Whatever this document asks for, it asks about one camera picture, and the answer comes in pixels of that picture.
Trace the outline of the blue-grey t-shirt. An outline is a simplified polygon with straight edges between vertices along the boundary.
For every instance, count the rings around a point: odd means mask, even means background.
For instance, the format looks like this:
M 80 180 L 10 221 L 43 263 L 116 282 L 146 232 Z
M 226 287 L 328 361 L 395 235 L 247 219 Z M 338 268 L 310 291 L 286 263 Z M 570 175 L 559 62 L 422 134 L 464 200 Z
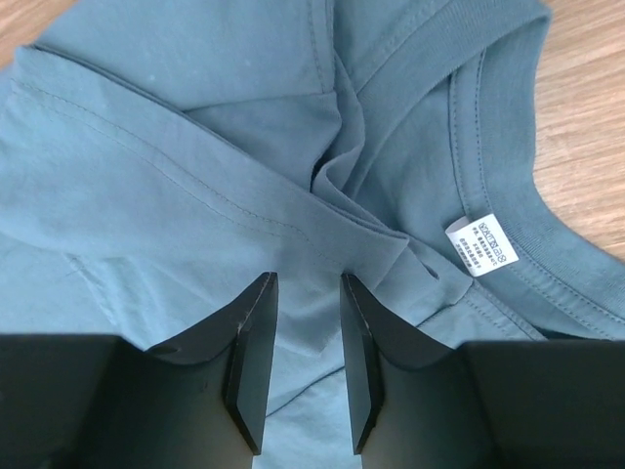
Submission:
M 1 328 L 141 348 L 263 272 L 260 468 L 355 468 L 339 282 L 448 345 L 624 335 L 535 188 L 538 1 L 80 1 L 1 72 Z

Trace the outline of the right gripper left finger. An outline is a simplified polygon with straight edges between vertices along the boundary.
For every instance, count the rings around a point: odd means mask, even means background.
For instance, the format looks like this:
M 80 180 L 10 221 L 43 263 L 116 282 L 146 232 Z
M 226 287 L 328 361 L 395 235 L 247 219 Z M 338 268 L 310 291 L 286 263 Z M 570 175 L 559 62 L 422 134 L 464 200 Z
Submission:
M 278 278 L 147 350 L 113 335 L 1 338 L 5 468 L 248 468 L 262 451 Z

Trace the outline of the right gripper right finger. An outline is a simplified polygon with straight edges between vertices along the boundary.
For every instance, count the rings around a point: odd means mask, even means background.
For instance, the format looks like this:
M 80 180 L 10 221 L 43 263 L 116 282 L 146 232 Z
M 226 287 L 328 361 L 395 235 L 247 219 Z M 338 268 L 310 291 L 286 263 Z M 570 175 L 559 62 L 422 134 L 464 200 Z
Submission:
M 624 345 L 468 342 L 450 348 L 355 276 L 340 315 L 353 449 L 366 468 L 620 468 Z

